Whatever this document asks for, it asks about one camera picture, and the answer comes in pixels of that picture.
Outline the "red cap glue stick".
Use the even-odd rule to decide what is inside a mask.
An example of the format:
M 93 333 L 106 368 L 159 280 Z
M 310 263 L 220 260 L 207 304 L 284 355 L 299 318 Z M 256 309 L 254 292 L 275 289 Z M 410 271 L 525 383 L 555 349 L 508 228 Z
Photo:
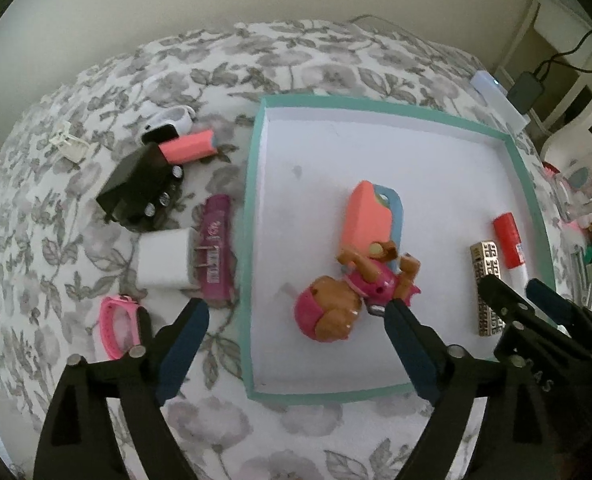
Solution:
M 492 226 L 496 238 L 500 242 L 501 252 L 512 281 L 512 287 L 517 292 L 524 292 L 529 281 L 529 275 L 515 218 L 511 212 L 505 212 L 505 214 L 501 214 L 501 216 L 493 220 Z

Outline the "pink kids watch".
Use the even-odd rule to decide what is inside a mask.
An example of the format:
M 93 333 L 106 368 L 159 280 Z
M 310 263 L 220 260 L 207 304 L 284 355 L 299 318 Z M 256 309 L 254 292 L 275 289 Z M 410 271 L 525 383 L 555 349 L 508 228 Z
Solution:
M 148 311 L 127 295 L 102 299 L 98 328 L 103 348 L 110 360 L 120 359 L 132 347 L 146 346 L 153 338 Z

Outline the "purple lighter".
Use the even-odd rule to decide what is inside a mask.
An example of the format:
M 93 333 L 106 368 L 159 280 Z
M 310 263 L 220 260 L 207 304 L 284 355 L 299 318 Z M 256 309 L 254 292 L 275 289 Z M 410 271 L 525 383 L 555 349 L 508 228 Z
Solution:
M 206 200 L 195 248 L 196 271 L 203 297 L 211 302 L 231 301 L 231 197 L 212 195 Z

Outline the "white USB charger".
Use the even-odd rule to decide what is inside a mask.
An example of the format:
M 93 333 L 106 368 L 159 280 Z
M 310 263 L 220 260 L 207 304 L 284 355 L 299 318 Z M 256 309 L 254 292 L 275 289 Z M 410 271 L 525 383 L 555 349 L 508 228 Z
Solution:
M 136 285 L 200 290 L 198 243 L 191 228 L 143 234 L 136 249 Z

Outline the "pink helmet dog toy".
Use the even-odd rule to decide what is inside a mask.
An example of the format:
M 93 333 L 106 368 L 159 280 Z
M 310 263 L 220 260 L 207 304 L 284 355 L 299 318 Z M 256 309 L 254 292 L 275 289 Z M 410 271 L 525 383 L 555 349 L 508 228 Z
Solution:
M 299 330 L 314 341 L 346 340 L 364 308 L 384 307 L 393 299 L 409 306 L 421 291 L 415 284 L 421 263 L 409 254 L 399 254 L 391 240 L 373 242 L 364 252 L 343 246 L 337 261 L 343 276 L 316 278 L 294 306 Z

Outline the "orange blue toy case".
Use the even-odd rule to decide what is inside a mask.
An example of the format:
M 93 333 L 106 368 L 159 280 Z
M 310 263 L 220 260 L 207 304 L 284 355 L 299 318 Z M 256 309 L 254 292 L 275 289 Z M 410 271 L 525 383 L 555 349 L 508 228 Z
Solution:
M 363 180 L 347 200 L 339 247 L 352 246 L 362 254 L 376 242 L 392 242 L 400 248 L 403 216 L 395 190 Z

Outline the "black power adapter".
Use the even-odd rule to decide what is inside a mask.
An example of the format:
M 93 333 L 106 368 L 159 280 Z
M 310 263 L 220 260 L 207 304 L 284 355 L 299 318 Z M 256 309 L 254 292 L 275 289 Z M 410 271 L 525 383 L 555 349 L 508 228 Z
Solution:
M 148 143 L 121 159 L 96 203 L 106 221 L 121 226 L 144 226 L 157 211 L 157 200 L 169 190 L 171 166 L 155 143 Z

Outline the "black toy car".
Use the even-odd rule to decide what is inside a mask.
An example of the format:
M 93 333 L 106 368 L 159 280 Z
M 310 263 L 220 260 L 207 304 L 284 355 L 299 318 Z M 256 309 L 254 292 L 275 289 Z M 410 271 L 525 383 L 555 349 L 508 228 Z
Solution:
M 126 227 L 133 232 L 161 229 L 179 197 L 183 179 L 180 165 L 169 166 L 157 176 L 138 177 L 127 195 Z

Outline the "coral pink lighter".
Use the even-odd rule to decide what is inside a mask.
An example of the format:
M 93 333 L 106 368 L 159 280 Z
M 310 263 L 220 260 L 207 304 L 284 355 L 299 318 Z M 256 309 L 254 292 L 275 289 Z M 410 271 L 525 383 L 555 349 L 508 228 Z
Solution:
M 218 153 L 212 130 L 190 133 L 159 145 L 162 155 L 171 165 L 184 165 Z

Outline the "white plastic clip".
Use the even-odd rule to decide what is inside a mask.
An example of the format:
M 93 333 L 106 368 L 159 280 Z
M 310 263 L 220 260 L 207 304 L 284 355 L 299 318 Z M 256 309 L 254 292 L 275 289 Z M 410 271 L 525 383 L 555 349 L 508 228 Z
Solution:
M 90 150 L 90 144 L 87 141 L 72 134 L 70 122 L 62 122 L 56 128 L 55 133 L 50 137 L 50 143 L 55 146 L 58 153 L 73 164 L 80 164 Z

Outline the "clear glass cup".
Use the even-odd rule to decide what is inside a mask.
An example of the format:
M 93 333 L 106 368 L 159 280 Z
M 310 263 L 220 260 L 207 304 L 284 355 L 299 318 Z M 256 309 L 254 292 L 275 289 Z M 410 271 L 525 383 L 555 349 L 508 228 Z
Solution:
M 556 205 L 565 222 L 592 214 L 592 168 L 576 162 L 552 177 Z

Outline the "white power strip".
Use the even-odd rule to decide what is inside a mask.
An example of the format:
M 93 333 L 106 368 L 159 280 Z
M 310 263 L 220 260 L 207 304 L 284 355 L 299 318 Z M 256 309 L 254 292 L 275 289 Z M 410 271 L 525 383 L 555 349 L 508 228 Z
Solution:
M 501 116 L 510 131 L 518 133 L 527 127 L 530 117 L 518 112 L 517 108 L 507 99 L 507 91 L 489 72 L 478 70 L 471 77 L 470 83 Z

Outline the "black plugged adapter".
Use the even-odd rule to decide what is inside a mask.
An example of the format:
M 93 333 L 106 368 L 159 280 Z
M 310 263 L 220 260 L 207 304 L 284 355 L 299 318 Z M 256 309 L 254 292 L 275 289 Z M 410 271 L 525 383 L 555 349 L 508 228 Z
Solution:
M 506 94 L 509 103 L 520 115 L 527 114 L 544 93 L 542 81 L 534 73 L 524 72 Z

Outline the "teal shallow box tray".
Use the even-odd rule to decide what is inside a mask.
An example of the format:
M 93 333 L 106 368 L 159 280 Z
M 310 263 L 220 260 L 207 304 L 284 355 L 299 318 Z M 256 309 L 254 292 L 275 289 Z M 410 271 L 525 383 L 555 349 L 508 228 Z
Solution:
M 478 332 L 472 245 L 518 226 L 524 271 L 553 284 L 550 241 L 526 159 L 508 133 L 412 105 L 342 96 L 266 96 L 251 138 L 239 232 L 239 345 L 247 394 L 322 404 L 405 392 L 411 383 L 381 321 L 317 342 L 318 278 L 358 284 L 343 247 L 381 257 L 381 274 L 421 262 L 412 310 L 448 344 L 489 359 Z

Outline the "white shelf unit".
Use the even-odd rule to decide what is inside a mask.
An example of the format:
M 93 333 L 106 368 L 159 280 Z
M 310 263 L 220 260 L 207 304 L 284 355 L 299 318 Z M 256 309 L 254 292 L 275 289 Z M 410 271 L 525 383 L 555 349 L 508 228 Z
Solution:
M 508 88 L 524 72 L 543 80 L 527 125 L 535 147 L 543 148 L 592 100 L 592 20 L 575 3 L 531 1 L 494 77 Z

